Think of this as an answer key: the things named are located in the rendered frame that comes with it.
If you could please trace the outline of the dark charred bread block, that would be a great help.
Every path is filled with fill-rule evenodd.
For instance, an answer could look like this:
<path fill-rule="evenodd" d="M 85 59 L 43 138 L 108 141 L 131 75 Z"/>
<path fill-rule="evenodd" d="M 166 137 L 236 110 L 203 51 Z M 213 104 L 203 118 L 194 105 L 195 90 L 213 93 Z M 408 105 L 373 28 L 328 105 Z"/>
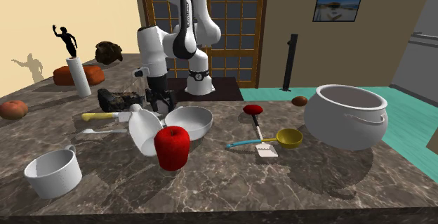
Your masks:
<path fill-rule="evenodd" d="M 143 106 L 145 97 L 136 92 L 114 93 L 106 88 L 98 89 L 98 102 L 103 112 L 123 112 L 133 104 Z"/>

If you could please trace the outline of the wooden lattice door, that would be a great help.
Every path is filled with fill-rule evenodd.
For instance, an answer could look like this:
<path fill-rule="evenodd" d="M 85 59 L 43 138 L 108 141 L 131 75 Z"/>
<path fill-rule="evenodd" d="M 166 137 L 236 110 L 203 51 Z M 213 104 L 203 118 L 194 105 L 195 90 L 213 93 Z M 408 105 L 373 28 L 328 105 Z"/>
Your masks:
<path fill-rule="evenodd" d="M 200 46 L 208 55 L 212 77 L 233 77 L 241 88 L 259 87 L 267 0 L 207 0 L 208 12 L 222 36 L 212 46 Z M 145 25 L 172 32 L 177 8 L 167 0 L 138 0 Z"/>

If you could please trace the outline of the red-handled white spatula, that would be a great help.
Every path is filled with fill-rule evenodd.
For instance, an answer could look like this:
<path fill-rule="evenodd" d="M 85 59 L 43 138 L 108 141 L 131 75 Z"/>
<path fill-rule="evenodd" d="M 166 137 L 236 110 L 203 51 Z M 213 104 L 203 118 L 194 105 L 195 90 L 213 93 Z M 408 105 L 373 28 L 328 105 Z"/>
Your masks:
<path fill-rule="evenodd" d="M 253 119 L 253 123 L 255 124 L 255 129 L 258 134 L 259 139 L 263 139 L 263 135 L 261 133 L 259 123 L 257 120 L 257 115 L 263 112 L 263 109 L 259 105 L 246 105 L 243 108 L 244 113 L 251 115 Z M 256 145 L 256 149 L 260 157 L 278 157 L 277 151 L 275 148 L 267 143 L 261 142 L 261 144 Z"/>

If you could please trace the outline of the white mug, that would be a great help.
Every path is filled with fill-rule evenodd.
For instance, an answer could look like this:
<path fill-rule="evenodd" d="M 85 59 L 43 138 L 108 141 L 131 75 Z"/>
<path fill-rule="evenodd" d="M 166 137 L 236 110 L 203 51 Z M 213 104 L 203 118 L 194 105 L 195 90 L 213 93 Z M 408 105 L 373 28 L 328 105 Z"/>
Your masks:
<path fill-rule="evenodd" d="M 53 199 L 73 190 L 82 179 L 76 148 L 47 152 L 31 161 L 24 177 L 42 199 Z"/>

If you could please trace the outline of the large white pot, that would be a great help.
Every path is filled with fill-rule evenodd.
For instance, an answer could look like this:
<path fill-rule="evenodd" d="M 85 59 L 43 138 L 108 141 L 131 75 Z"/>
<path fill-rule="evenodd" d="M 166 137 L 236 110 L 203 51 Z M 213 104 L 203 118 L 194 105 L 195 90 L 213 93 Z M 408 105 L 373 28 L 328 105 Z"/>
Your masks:
<path fill-rule="evenodd" d="M 308 100 L 304 121 L 321 142 L 342 150 L 365 150 L 380 142 L 388 126 L 387 101 L 363 88 L 326 84 Z"/>

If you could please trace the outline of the dark robot stand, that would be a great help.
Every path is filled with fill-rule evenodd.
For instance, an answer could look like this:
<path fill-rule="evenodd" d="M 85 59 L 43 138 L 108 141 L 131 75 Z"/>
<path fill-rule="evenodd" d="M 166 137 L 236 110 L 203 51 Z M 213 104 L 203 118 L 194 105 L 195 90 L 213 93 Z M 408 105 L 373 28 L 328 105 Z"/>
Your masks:
<path fill-rule="evenodd" d="M 243 101 L 242 94 L 234 77 L 214 77 L 215 91 L 208 95 L 191 95 L 185 92 L 186 79 L 169 78 L 168 88 L 174 90 L 178 102 L 185 101 Z"/>

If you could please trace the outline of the yellow-handled knife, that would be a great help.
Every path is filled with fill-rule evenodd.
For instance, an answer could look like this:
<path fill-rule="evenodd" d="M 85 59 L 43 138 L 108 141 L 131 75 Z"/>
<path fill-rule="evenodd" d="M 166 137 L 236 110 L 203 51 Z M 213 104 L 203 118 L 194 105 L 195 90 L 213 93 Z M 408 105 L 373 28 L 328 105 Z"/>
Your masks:
<path fill-rule="evenodd" d="M 126 122 L 130 119 L 131 112 L 100 112 L 100 113 L 83 113 L 81 118 L 84 121 L 92 119 L 117 119 L 119 122 Z"/>

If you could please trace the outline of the grey refrigerator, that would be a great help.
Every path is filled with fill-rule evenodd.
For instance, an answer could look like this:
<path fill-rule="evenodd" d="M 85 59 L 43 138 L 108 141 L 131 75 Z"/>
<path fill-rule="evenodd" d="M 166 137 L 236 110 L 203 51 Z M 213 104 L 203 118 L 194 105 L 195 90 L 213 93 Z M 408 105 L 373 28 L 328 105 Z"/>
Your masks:
<path fill-rule="evenodd" d="M 438 0 L 426 0 L 390 86 L 438 107 Z"/>

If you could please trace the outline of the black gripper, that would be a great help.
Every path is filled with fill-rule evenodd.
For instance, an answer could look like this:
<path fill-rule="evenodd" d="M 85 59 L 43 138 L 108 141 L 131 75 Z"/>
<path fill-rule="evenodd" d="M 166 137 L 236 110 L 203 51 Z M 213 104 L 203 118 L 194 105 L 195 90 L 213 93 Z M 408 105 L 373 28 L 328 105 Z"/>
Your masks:
<path fill-rule="evenodd" d="M 151 105 L 154 112 L 159 111 L 159 97 L 164 98 L 168 112 L 172 112 L 177 105 L 174 90 L 168 90 L 167 77 L 147 77 L 148 88 L 145 90 L 146 101 Z"/>

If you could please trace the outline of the white bowl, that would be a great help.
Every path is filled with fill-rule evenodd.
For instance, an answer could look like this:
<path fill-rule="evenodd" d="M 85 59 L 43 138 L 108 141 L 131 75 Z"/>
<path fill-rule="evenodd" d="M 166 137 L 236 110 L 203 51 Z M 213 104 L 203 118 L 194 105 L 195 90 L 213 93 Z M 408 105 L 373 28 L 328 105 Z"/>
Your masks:
<path fill-rule="evenodd" d="M 204 107 L 179 107 L 169 112 L 162 124 L 182 127 L 193 141 L 203 138 L 208 133 L 213 124 L 213 114 Z"/>

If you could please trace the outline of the orange-red loaf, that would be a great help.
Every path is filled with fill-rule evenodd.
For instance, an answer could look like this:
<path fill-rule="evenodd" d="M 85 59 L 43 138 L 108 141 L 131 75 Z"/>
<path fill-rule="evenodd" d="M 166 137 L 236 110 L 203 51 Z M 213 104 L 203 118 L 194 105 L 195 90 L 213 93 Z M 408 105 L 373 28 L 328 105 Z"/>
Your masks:
<path fill-rule="evenodd" d="M 98 85 L 105 80 L 103 70 L 96 65 L 83 66 L 88 84 L 91 86 Z M 74 80 L 70 74 L 69 67 L 63 66 L 53 72 L 53 81 L 57 86 L 73 86 Z"/>

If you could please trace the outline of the framed wall picture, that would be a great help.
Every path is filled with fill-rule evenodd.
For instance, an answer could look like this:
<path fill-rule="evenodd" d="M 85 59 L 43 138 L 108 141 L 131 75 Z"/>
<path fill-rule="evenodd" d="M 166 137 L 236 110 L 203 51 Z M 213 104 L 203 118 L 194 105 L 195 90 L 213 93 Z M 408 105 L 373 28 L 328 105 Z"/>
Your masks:
<path fill-rule="evenodd" d="M 317 0 L 313 22 L 354 22 L 361 0 Z"/>

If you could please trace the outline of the black human figure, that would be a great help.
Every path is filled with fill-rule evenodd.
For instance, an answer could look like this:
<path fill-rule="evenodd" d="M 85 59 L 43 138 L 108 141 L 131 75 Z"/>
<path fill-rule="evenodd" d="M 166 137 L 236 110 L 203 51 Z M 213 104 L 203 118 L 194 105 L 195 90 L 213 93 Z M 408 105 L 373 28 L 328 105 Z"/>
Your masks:
<path fill-rule="evenodd" d="M 70 54 L 70 58 L 77 57 L 77 41 L 75 37 L 70 34 L 65 27 L 61 27 L 61 33 L 56 32 L 56 25 L 52 25 L 53 33 L 56 37 L 59 37 L 65 43 L 66 49 Z"/>

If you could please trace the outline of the black post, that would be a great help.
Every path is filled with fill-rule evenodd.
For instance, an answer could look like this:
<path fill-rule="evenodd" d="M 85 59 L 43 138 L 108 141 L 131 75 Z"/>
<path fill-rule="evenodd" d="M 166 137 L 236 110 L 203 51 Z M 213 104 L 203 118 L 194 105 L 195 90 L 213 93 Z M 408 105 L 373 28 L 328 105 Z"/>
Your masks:
<path fill-rule="evenodd" d="M 285 73 L 284 73 L 284 82 L 281 88 L 281 90 L 285 92 L 290 91 L 289 86 L 291 81 L 291 74 L 293 69 L 293 62 L 295 58 L 297 42 L 298 42 L 298 34 L 291 34 L 291 38 L 287 42 L 288 55 L 287 55 Z"/>

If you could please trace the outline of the white cylinder roll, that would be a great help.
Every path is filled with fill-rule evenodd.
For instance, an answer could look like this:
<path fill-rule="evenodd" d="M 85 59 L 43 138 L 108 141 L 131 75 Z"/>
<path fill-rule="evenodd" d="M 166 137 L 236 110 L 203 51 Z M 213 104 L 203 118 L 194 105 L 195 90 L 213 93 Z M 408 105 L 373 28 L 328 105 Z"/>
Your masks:
<path fill-rule="evenodd" d="M 90 96 L 91 89 L 80 58 L 67 58 L 66 62 L 69 67 L 70 74 L 72 75 L 74 85 L 76 86 L 78 96 L 80 98 Z"/>

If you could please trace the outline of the red apple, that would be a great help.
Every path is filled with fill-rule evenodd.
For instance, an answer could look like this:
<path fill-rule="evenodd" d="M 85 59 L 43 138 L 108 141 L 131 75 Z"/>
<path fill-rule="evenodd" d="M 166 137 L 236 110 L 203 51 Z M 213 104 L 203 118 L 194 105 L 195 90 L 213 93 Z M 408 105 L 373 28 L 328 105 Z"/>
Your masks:
<path fill-rule="evenodd" d="M 167 171 L 177 171 L 186 163 L 190 150 L 190 136 L 180 126 L 168 126 L 154 137 L 159 165 Z"/>

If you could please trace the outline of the dark brown lumpy object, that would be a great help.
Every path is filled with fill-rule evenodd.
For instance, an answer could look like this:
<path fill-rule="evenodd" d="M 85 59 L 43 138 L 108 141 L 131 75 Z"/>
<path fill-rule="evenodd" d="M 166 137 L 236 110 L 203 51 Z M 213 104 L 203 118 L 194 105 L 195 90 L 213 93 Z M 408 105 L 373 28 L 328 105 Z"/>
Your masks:
<path fill-rule="evenodd" d="M 111 41 L 101 41 L 95 47 L 95 59 L 99 63 L 109 65 L 115 60 L 123 60 L 122 49 L 118 44 L 114 44 Z"/>

